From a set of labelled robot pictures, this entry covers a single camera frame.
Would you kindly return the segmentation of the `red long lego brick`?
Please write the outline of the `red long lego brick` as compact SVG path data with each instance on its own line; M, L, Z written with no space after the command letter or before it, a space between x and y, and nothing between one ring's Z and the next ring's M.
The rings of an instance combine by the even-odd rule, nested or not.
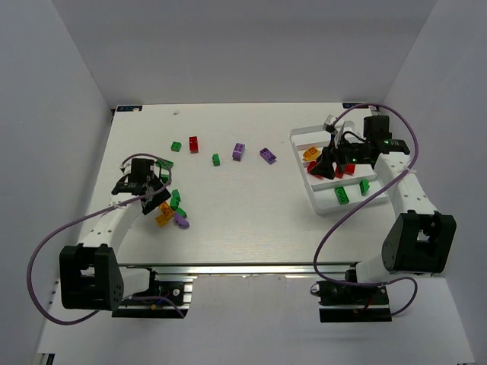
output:
M353 176L355 173L355 165L354 164L346 164L346 165L337 165L335 168L335 177L338 179L343 178L344 176Z

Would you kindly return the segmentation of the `yellow round lego piece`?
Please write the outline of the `yellow round lego piece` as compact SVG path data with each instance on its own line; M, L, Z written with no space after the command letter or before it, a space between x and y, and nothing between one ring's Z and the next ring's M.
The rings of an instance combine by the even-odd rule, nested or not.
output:
M305 161L313 161L316 160L319 156L320 156L320 149L318 149L315 146L312 146L303 153L302 158Z

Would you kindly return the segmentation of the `green thin lego plate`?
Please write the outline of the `green thin lego plate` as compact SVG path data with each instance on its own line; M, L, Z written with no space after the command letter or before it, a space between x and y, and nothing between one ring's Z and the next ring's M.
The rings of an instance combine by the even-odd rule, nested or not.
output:
M335 192L337 201L340 205L347 205L349 203L349 197L348 197L346 190L343 186L335 187L334 192Z

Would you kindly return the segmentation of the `green square lego brick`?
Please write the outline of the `green square lego brick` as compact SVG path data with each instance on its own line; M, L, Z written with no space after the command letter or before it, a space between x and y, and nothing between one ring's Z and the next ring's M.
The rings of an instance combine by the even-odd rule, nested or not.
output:
M367 196L370 190L370 182L368 179L362 179L359 183L359 189L362 196Z

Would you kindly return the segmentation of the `purple lego plate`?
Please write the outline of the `purple lego plate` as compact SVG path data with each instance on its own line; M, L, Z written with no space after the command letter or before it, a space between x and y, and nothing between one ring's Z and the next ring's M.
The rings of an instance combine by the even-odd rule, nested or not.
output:
M273 164L275 163L277 157L268 149L263 148L259 151L259 155L268 163Z

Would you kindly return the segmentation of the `purple tall lego brick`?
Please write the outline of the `purple tall lego brick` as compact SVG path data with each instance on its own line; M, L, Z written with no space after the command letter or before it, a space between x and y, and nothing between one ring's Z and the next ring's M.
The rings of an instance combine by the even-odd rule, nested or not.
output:
M236 143L232 151L232 159L236 161L241 161L245 151L245 144Z

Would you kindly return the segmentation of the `red half-round lego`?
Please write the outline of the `red half-round lego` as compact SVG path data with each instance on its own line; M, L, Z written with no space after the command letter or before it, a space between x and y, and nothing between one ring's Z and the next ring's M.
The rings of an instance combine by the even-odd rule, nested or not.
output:
M317 162L316 161L311 161L310 164L307 167L307 172L309 174L314 174L313 169L315 168L316 165L317 165Z

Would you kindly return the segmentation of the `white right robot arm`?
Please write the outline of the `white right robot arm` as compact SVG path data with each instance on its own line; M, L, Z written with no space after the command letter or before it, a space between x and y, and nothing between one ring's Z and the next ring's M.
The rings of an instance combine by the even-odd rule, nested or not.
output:
M447 264L457 222L453 216L442 214L426 196L413 171L418 148L410 149L404 140L393 138L389 127L388 116L367 116L362 138L350 142L345 131L337 130L334 123L324 126L333 140L317 162L320 173L331 177L335 167L365 164L384 184L377 192L368 193L343 219L349 219L383 193L388 195L396 216L379 254L349 269L343 280L321 276L333 284L381 286L409 280L413 275L440 274Z

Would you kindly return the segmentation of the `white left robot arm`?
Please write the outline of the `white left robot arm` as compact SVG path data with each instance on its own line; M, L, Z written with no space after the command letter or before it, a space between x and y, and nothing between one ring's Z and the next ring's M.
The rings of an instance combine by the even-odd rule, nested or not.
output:
M59 255L61 299L66 309L116 310L134 294L151 288L149 268L119 266L116 254L135 220L170 198L153 160L135 158L114 186L109 211L90 233Z

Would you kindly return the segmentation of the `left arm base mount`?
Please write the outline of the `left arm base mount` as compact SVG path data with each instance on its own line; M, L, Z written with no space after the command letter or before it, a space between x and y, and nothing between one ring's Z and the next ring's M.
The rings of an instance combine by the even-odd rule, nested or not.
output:
M184 319L193 294L193 278L153 268L122 268L123 298L113 318Z

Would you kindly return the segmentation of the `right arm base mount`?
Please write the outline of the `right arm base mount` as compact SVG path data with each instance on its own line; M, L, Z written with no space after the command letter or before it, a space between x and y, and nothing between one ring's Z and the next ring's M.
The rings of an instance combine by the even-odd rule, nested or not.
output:
M391 322L389 297L383 287L353 287L317 281L310 294L319 299L321 323Z

